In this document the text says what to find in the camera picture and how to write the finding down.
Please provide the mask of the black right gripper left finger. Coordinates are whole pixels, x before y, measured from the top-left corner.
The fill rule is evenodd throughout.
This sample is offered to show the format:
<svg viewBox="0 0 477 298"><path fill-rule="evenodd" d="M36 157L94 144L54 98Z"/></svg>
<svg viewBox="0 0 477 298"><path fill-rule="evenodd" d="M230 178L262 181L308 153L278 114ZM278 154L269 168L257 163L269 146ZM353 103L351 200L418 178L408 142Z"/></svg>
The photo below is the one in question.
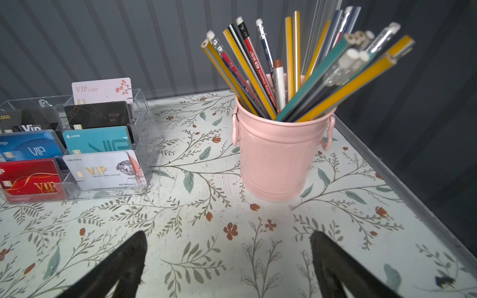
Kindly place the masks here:
<svg viewBox="0 0 477 298"><path fill-rule="evenodd" d="M61 298L134 298L141 282L147 254L143 231L134 233L100 264L61 293Z"/></svg>

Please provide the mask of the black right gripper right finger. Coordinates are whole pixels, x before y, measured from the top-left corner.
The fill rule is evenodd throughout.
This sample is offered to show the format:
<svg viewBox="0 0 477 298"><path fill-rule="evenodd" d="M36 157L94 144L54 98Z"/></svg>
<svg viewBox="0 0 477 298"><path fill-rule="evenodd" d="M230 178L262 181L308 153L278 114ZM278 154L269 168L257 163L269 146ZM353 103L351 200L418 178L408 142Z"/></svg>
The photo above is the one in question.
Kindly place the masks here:
<svg viewBox="0 0 477 298"><path fill-rule="evenodd" d="M325 233L310 237L313 266L323 298L398 298L399 294L372 275Z"/></svg>

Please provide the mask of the white diamond VIP card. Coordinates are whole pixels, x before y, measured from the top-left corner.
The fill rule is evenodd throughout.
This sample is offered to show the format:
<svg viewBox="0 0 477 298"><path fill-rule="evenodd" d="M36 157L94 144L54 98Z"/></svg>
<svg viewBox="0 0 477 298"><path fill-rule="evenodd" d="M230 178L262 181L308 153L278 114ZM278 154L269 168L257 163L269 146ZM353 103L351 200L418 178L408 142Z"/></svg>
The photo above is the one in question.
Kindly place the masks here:
<svg viewBox="0 0 477 298"><path fill-rule="evenodd" d="M65 155L63 161L83 191L147 184L134 150Z"/></svg>

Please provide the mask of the teal VIP card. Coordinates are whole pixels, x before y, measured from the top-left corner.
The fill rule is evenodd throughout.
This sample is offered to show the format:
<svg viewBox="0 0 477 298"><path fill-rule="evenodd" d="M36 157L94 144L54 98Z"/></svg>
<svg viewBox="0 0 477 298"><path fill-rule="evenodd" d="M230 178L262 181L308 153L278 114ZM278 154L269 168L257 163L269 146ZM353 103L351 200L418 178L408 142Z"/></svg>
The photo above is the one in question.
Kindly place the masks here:
<svg viewBox="0 0 477 298"><path fill-rule="evenodd" d="M72 155L132 149L126 126L67 130L63 138Z"/></svg>

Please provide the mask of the red VIP card in stand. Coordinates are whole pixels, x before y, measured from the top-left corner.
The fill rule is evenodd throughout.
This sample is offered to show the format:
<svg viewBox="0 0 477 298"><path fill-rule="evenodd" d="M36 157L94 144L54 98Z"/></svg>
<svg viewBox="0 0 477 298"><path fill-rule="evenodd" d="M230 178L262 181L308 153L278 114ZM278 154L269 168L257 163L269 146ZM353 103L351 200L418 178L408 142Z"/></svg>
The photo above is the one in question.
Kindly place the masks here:
<svg viewBox="0 0 477 298"><path fill-rule="evenodd" d="M53 158L1 163L1 187L9 195L57 193L62 177Z"/></svg>

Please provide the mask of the clear acrylic card display stand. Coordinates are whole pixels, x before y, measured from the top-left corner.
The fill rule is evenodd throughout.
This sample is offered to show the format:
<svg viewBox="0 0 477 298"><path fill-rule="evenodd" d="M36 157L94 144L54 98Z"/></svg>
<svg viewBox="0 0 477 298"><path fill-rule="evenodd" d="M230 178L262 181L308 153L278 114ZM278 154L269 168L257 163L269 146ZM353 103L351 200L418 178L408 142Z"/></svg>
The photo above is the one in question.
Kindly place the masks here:
<svg viewBox="0 0 477 298"><path fill-rule="evenodd" d="M1 108L1 194L11 204L145 194L156 160L147 147L148 114L140 89L109 103L8 101Z"/></svg>

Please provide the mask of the blue VIP card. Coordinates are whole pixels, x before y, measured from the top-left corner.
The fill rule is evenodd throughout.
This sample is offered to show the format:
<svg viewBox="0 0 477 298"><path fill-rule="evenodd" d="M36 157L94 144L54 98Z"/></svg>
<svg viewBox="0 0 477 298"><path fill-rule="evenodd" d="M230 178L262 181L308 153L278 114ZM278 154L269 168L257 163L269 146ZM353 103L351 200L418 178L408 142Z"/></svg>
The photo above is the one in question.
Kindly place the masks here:
<svg viewBox="0 0 477 298"><path fill-rule="evenodd" d="M1 134L1 162L55 158L65 147L54 130Z"/></svg>

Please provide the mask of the black card with gold lines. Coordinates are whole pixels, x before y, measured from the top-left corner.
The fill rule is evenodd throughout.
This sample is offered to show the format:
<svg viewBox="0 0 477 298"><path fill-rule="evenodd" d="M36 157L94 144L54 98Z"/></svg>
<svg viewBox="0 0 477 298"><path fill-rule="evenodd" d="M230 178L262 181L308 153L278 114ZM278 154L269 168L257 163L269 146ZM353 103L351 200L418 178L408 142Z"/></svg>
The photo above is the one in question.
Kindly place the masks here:
<svg viewBox="0 0 477 298"><path fill-rule="evenodd" d="M125 101L64 106L72 129L95 129L130 124L129 105Z"/></svg>

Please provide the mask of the pink VIP card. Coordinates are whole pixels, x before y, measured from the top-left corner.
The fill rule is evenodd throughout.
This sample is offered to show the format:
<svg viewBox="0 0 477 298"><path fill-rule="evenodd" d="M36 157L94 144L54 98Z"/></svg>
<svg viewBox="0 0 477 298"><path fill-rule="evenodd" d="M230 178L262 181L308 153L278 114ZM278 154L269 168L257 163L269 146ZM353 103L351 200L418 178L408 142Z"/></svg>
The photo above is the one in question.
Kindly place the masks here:
<svg viewBox="0 0 477 298"><path fill-rule="evenodd" d="M130 78L113 78L72 83L75 105L125 101L133 103Z"/></svg>

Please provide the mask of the black VIP logo card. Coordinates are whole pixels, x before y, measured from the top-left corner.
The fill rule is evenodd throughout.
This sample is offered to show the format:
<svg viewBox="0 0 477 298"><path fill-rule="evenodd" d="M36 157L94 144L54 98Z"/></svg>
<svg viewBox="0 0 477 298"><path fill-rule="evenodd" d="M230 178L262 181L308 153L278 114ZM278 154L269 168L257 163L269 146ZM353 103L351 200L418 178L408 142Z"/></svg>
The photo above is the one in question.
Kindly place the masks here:
<svg viewBox="0 0 477 298"><path fill-rule="evenodd" d="M1 111L1 133L57 130L60 119L54 108Z"/></svg>

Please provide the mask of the pink metal pencil bucket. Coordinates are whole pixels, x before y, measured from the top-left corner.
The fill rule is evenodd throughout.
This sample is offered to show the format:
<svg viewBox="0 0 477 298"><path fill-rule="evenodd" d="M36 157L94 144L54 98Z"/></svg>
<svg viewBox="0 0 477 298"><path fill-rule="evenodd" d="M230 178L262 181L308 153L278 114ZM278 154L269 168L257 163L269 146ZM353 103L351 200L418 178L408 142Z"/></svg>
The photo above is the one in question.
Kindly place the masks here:
<svg viewBox="0 0 477 298"><path fill-rule="evenodd" d="M294 199L305 185L316 153L331 148L334 127L334 112L309 122L277 122L248 112L236 101L232 143L240 147L245 187L266 201Z"/></svg>

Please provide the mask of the green pencil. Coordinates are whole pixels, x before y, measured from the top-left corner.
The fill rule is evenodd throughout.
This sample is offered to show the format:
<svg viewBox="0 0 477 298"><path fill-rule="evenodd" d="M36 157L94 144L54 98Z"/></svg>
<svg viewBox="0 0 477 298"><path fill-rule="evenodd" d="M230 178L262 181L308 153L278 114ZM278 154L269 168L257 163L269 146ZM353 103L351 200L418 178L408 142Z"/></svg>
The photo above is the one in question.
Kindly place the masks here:
<svg viewBox="0 0 477 298"><path fill-rule="evenodd" d="M288 105L278 114L275 121L284 122L294 112L301 103L308 99L315 87L318 87L319 81L330 67L345 53L351 46L355 45L357 38L355 34L344 34L336 46L329 54L319 63L316 70L304 82L303 86L293 96Z"/></svg>

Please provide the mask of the white pen brown cap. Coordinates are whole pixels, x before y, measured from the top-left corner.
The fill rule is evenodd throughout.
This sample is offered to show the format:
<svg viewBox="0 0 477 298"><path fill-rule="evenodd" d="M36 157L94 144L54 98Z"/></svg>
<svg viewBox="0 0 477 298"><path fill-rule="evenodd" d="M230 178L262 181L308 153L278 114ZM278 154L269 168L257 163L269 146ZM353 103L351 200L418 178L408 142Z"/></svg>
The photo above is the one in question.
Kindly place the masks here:
<svg viewBox="0 0 477 298"><path fill-rule="evenodd" d="M273 62L273 82L275 87L275 97L278 107L278 112L282 111L286 106L286 90L284 84L284 70L281 60Z"/></svg>

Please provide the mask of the red pencil with eraser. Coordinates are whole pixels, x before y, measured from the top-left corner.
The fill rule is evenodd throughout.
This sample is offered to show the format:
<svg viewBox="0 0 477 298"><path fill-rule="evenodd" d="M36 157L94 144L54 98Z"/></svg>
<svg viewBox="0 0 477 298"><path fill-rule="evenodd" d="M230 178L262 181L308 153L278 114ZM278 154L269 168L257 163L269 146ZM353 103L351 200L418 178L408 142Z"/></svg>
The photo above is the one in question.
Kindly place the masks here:
<svg viewBox="0 0 477 298"><path fill-rule="evenodd" d="M257 52L255 51L252 41L250 39L250 34L248 32L247 26L245 25L245 22L241 16L236 18L236 25L241 33L241 36L243 38L243 41L245 42L245 46L248 52L249 57L251 58L251 62L253 65L253 69L255 70L257 76L258 76L258 81L260 82L265 94L267 95L267 100L269 102L269 105L271 106L273 112L275 115L277 115L277 104L275 101L275 97L272 93L272 89L270 87L270 84L268 83L268 79L263 71L262 65L260 63L260 60L257 57Z"/></svg>

